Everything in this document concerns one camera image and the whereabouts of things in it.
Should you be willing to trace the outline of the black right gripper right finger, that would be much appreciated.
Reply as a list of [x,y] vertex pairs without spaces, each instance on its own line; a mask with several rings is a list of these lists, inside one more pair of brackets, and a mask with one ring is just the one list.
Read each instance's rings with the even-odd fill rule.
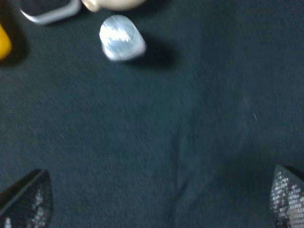
[[304,173],[277,165],[270,191],[270,211],[276,228],[304,226]]

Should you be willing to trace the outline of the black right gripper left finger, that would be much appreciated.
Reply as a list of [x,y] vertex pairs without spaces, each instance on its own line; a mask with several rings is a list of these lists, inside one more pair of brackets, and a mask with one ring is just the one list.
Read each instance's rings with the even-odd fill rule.
[[2,228],[48,228],[53,215],[49,172],[36,169],[0,193]]

